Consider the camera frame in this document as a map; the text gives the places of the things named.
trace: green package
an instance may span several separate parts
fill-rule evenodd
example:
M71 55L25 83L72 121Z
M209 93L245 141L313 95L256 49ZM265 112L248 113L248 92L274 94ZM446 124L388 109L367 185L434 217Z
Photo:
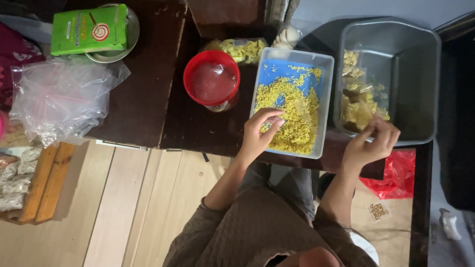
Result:
M55 14L51 54L60 56L127 49L126 15L124 4Z

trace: light wooden floor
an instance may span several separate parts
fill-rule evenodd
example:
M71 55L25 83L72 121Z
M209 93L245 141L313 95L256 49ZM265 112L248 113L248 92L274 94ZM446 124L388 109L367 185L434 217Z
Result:
M208 157L93 142L77 147L54 221L0 221L0 266L162 266L171 241L229 164L229 158ZM353 226L376 247L380 266L405 267L412 200L388 200L392 217L374 223L366 205L377 200L358 185Z

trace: brown sweater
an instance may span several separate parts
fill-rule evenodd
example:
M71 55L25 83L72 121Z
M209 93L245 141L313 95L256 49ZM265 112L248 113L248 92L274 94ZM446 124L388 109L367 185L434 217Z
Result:
M203 201L170 245L164 267L264 267L276 255L314 247L330 251L346 267L376 267L354 245L348 229L321 210L312 225L300 210L266 188L239 195L228 211Z

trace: red spiral logo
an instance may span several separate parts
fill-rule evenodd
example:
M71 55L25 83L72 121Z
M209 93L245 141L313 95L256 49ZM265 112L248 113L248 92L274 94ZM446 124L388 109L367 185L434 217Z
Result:
M96 41L104 41L109 36L109 27L105 23L97 23L92 28L91 35Z

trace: white plastic container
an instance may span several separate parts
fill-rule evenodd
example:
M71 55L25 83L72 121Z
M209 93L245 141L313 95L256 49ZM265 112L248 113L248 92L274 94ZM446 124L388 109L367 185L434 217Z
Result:
M310 155L305 155L284 152L274 149L266 149L266 151L311 159L319 159L322 156L326 124L328 119L330 92L332 89L334 63L335 59L327 55L282 48L264 48L261 54L261 59L259 61L259 68L257 70L256 85L254 87L254 96L252 98L251 112L249 118L254 115L254 108L256 107L257 88L259 87L259 84L264 83L265 85L268 85L275 80L275 77L290 77L292 75L295 75L296 70L292 70L289 67L286 68L288 65L310 68L318 67L323 70L323 74L320 77L320 82L314 87L319 100L319 107L317 109L317 137L313 145L312 153Z

